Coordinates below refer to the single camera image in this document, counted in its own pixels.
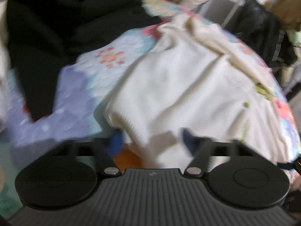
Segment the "floral patterned bed quilt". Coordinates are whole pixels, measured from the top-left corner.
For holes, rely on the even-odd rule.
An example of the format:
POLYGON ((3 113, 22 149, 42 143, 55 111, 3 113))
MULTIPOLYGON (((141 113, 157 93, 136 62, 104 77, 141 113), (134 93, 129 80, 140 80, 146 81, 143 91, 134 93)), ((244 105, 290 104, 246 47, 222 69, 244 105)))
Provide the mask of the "floral patterned bed quilt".
MULTIPOLYGON (((168 17, 168 22, 178 14, 186 14, 205 24, 215 24, 164 0, 143 0, 143 2, 149 14, 168 17)), ((85 137, 109 137, 116 128, 119 128, 111 126, 107 121, 105 117, 107 105, 134 65, 160 40, 159 26, 168 22, 129 30, 108 45, 80 55, 75 64, 62 68, 55 94, 54 111, 50 116, 38 121, 33 121, 30 117, 16 71, 12 69, 8 72, 8 122, 1 132, 2 217, 10 218, 22 207, 15 189, 15 178, 24 167, 63 141, 85 137)), ((289 162, 293 161, 300 154, 300 137, 278 82, 260 56, 236 36, 222 28, 221 30, 229 42, 238 45, 272 77, 275 84, 274 103, 282 132, 292 148, 293 158, 289 162)), ((127 150, 132 160, 139 159, 147 167, 127 133, 123 129, 121 131, 122 150, 127 150)))

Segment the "white knit sweater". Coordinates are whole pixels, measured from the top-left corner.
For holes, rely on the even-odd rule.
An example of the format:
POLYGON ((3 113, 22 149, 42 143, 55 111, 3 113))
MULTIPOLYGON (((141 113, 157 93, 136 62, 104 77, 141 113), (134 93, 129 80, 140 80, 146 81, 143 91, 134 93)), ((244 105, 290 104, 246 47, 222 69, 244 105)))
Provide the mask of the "white knit sweater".
POLYGON ((229 42, 216 24, 178 14, 125 77, 105 117, 123 129, 147 167, 184 169, 192 153, 182 140, 237 139, 273 163, 292 160, 269 72, 229 42))

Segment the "brown hanging garment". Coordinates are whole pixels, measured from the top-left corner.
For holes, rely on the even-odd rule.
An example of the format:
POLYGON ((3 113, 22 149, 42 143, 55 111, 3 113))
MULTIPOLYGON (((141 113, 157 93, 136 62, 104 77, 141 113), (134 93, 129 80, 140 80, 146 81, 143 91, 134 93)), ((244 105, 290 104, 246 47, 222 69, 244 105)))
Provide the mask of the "brown hanging garment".
POLYGON ((283 25, 300 31, 300 0, 268 0, 264 5, 283 25))

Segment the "black garment on bed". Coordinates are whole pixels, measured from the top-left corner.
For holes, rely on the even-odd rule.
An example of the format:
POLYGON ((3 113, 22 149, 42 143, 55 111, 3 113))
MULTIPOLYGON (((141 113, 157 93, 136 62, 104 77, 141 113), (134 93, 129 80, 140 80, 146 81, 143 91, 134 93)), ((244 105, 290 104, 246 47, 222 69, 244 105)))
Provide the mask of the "black garment on bed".
POLYGON ((128 30, 160 21, 141 0, 8 0, 8 51, 31 119, 52 113, 64 66, 128 30))

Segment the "metal clothes rack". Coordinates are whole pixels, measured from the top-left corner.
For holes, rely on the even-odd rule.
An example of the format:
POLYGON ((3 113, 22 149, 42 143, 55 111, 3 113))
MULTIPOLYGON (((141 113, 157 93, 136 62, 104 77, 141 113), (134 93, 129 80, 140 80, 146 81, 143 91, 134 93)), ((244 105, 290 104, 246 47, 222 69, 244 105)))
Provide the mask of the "metal clothes rack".
POLYGON ((223 23, 221 24, 222 28, 225 28, 227 26, 227 24, 229 23, 229 21, 231 20, 231 18, 233 17, 233 15, 235 14, 235 12, 237 11, 239 4, 242 0, 237 0, 232 9, 230 10, 230 12, 228 13, 228 15, 226 16, 226 18, 224 19, 223 23))

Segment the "black hanging jacket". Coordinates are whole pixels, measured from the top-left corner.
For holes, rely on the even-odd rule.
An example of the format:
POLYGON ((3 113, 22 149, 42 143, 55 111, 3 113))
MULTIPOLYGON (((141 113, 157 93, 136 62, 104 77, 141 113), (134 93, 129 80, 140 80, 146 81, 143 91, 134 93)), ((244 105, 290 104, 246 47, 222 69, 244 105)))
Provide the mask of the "black hanging jacket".
POLYGON ((257 0, 244 0, 231 32, 252 48, 270 68, 282 64, 290 66, 297 61, 293 45, 280 20, 257 0))

